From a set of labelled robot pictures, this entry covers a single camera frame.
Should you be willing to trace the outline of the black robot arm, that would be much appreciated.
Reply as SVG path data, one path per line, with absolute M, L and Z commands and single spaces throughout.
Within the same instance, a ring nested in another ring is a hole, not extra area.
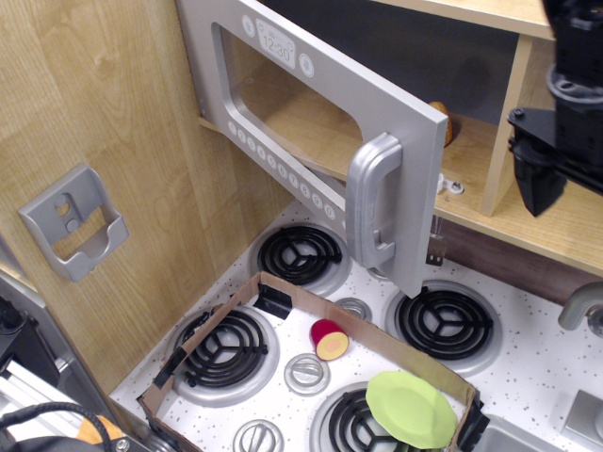
M 546 78 L 555 108 L 516 108 L 510 152 L 523 203 L 535 217 L 572 181 L 602 193 L 602 3 L 545 1 L 556 39 Z

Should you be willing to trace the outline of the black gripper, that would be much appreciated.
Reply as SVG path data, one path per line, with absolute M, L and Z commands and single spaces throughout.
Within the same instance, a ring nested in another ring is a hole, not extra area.
M 602 193 L 602 85 L 556 70 L 548 72 L 546 85 L 553 109 L 518 107 L 508 115 L 514 177 L 535 218 L 568 181 Z

